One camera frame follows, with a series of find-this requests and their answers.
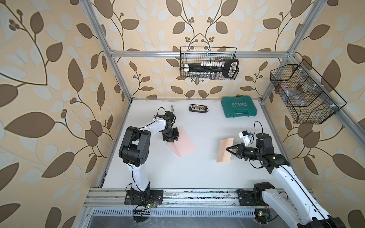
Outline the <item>pink envelope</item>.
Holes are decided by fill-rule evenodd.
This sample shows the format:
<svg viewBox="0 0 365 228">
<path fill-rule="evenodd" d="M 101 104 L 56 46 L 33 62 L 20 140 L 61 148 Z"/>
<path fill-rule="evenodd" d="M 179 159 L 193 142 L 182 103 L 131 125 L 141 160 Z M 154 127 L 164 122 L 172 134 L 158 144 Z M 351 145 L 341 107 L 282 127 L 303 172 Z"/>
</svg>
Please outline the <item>pink envelope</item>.
<svg viewBox="0 0 365 228">
<path fill-rule="evenodd" d="M 195 145 L 185 131 L 184 127 L 177 127 L 179 131 L 178 141 L 168 142 L 169 148 L 178 156 L 184 157 L 196 151 Z"/>
</svg>

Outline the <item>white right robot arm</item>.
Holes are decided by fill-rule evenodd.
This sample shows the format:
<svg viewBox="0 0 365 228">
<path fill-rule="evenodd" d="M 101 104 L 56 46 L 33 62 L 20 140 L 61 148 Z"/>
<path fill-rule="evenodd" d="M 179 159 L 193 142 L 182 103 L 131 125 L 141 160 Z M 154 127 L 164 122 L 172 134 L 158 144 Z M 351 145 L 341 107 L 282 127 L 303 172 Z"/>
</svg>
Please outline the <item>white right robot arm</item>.
<svg viewBox="0 0 365 228">
<path fill-rule="evenodd" d="M 343 228 L 340 218 L 330 215 L 309 193 L 297 178 L 288 160 L 274 151 L 269 134 L 256 134 L 256 147 L 249 147 L 248 135 L 241 135 L 244 141 L 227 147 L 226 151 L 245 161 L 259 161 L 269 174 L 280 184 L 292 203 L 282 198 L 269 182 L 255 184 L 252 199 L 256 204 L 265 203 L 291 228 Z"/>
</svg>

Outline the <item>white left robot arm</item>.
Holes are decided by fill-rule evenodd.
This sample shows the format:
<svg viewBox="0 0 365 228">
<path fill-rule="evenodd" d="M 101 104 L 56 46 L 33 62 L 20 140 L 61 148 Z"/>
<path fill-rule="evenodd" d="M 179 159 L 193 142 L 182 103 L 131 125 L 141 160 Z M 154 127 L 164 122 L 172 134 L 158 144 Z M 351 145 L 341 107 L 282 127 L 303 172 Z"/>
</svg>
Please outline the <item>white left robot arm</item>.
<svg viewBox="0 0 365 228">
<path fill-rule="evenodd" d="M 164 115 L 155 115 L 154 119 L 140 127 L 126 129 L 118 155 L 128 166 L 132 176 L 130 196 L 146 199 L 150 196 L 150 181 L 144 168 L 149 155 L 151 136 L 161 133 L 164 142 L 178 141 L 178 129 L 173 127 L 176 116 L 166 111 Z"/>
</svg>

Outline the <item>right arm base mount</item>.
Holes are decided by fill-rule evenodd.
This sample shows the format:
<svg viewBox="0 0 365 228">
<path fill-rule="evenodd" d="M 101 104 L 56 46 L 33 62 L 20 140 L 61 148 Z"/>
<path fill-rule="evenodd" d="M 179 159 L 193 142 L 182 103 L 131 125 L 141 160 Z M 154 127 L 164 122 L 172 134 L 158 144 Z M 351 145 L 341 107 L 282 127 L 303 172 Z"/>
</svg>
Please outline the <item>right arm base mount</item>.
<svg viewBox="0 0 365 228">
<path fill-rule="evenodd" d="M 269 182 L 254 184 L 252 190 L 238 189 L 237 194 L 241 206 L 266 206 L 262 193 L 267 189 L 275 189 Z"/>
</svg>

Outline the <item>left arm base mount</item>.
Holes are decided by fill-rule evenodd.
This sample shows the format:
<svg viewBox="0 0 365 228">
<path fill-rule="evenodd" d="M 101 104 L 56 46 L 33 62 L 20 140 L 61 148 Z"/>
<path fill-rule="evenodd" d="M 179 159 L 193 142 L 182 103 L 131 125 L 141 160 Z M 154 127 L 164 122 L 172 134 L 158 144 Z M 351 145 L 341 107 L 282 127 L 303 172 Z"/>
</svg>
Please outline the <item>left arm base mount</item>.
<svg viewBox="0 0 365 228">
<path fill-rule="evenodd" d="M 163 190 L 151 190 L 150 185 L 144 192 L 130 189 L 126 190 L 125 205 L 161 205 L 163 202 Z"/>
</svg>

